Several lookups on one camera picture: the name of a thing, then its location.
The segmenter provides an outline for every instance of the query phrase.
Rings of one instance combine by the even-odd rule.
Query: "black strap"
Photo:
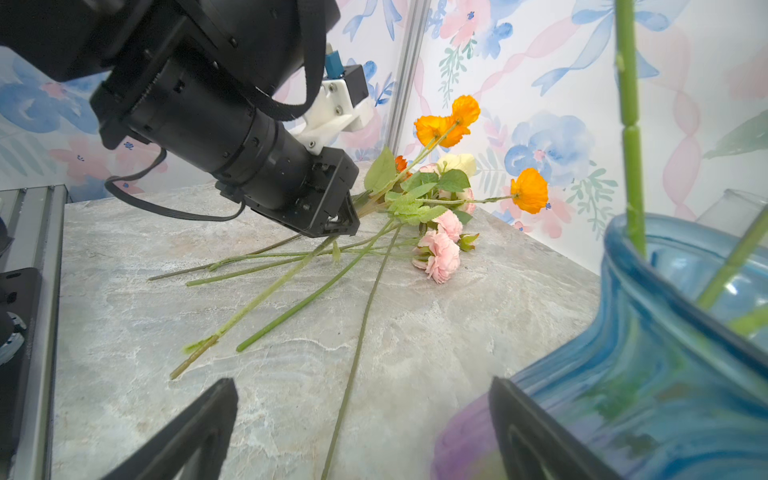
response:
[[[128,205],[131,205],[136,208],[141,208],[142,210],[146,210],[147,212],[152,212],[153,214],[162,215],[163,217],[179,218],[182,220],[205,220],[209,222],[226,222],[227,220],[232,220],[233,218],[243,213],[243,210],[245,210],[245,200],[243,200],[243,203],[240,204],[240,209],[237,211],[236,214],[230,215],[228,217],[212,217],[211,215],[190,214],[188,212],[182,212],[180,210],[173,210],[170,208],[161,207],[160,205],[152,204],[145,200],[141,200],[131,196],[130,194],[120,190],[120,187],[114,184],[114,182],[117,182],[117,181],[125,182],[125,181],[138,180],[142,178],[144,175],[152,171],[152,169],[155,168],[157,165],[163,163],[163,160],[165,160],[165,157],[167,155],[168,155],[168,152],[166,152],[164,148],[161,148],[160,154],[158,154],[157,158],[154,159],[154,162],[152,162],[152,165],[150,165],[149,167],[143,169],[142,171],[136,174],[126,175],[125,177],[118,177],[116,175],[109,177],[104,182],[104,188],[106,188],[107,191],[110,194],[113,194],[117,199],[124,201]]]
[[[284,104],[262,94],[255,98],[259,110],[278,121],[295,120],[306,113],[317,98],[326,66],[326,3],[319,0],[296,0],[299,27],[304,47],[306,101],[300,105]]]

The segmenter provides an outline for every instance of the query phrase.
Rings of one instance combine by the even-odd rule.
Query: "pink peony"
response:
[[[438,232],[445,233],[451,241],[458,242],[459,236],[462,234],[462,230],[464,230],[464,225],[462,225],[456,214],[448,210],[443,215],[435,218],[433,222],[437,223]]]
[[[436,174],[437,172],[437,164],[427,164],[421,168],[419,168],[419,171],[423,174]]]
[[[475,194],[472,193],[471,188],[465,188],[463,192],[461,192],[460,194],[456,194],[456,198],[458,198],[459,200],[474,200]],[[458,209],[461,210],[462,212],[466,212],[472,215],[475,212],[475,209],[477,207],[478,206],[476,204],[463,204]]]
[[[434,256],[426,263],[426,274],[436,283],[445,283],[458,269],[461,260],[458,258],[459,248],[447,234],[430,230],[419,241],[420,247],[428,247]]]

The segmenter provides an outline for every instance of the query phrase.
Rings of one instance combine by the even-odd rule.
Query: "table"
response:
[[[237,209],[212,185],[144,198],[202,214]],[[373,217],[359,236],[378,231],[383,215]],[[406,258],[388,263],[331,478],[428,478],[437,435],[493,376],[511,376],[593,318],[593,273],[479,209],[467,231],[480,232],[478,249],[462,254],[444,285]],[[240,401],[221,478],[319,478],[381,257],[363,258],[305,310],[236,353],[240,341],[341,268],[330,256],[311,263],[176,381],[168,375],[185,358],[182,346],[208,336],[289,267],[197,287],[184,282],[204,274],[147,282],[290,235],[252,212],[210,223],[115,199],[66,206],[54,480],[101,477],[224,376],[234,377]]]

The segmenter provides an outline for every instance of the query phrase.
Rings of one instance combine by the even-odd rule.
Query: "white bracket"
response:
[[[353,107],[343,79],[325,80],[312,107],[303,115],[306,124],[289,133],[317,155],[339,132],[364,128],[373,118],[373,107],[371,97]]]

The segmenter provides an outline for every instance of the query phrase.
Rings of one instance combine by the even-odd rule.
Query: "clear glass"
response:
[[[723,196],[696,219],[706,227],[742,237],[757,214],[768,204],[768,199],[742,190],[725,190]],[[761,245],[768,247],[768,236]]]
[[[705,313],[690,299],[738,238],[646,221],[649,261],[616,217],[595,321],[512,381],[624,478],[765,478],[768,355],[724,324],[768,303],[768,250],[758,247]],[[488,478],[500,461],[483,396],[439,437],[432,478]]]

